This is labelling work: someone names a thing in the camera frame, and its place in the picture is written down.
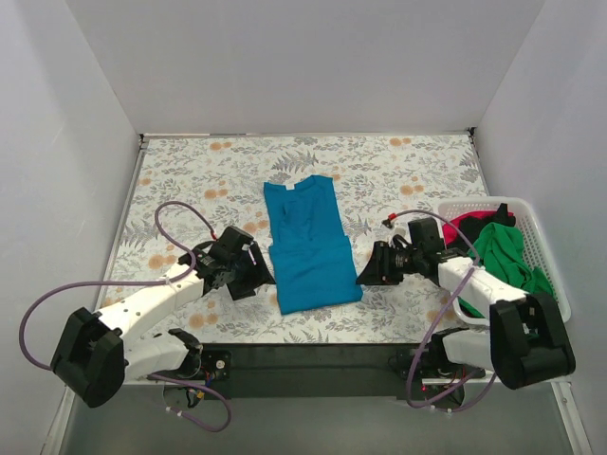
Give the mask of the blue t shirt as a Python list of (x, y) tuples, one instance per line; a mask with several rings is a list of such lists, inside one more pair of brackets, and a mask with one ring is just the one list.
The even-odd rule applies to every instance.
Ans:
[(362, 299), (333, 179), (310, 175), (291, 189), (266, 182), (268, 248), (282, 315)]

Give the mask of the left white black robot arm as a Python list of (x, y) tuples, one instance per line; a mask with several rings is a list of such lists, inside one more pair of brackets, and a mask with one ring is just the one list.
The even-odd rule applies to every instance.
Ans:
[(175, 310), (227, 287), (233, 300), (274, 282), (254, 238), (238, 227), (182, 255), (155, 286), (92, 313), (80, 308), (64, 327), (50, 368), (90, 408), (106, 403), (126, 381), (167, 373), (201, 376), (203, 345), (176, 328), (142, 335)]

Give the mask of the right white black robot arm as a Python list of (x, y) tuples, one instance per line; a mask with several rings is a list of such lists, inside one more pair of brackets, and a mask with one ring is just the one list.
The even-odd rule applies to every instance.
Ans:
[(418, 274), (478, 305), (488, 321), (485, 330), (430, 330), (414, 352), (409, 374), (429, 360), (440, 376), (462, 366), (494, 372), (509, 389), (567, 376), (576, 369), (561, 311), (545, 293), (527, 293), (475, 264), (458, 249), (448, 249), (432, 218), (408, 224), (411, 239), (393, 244), (377, 241), (371, 259), (357, 278), (365, 286), (397, 285)]

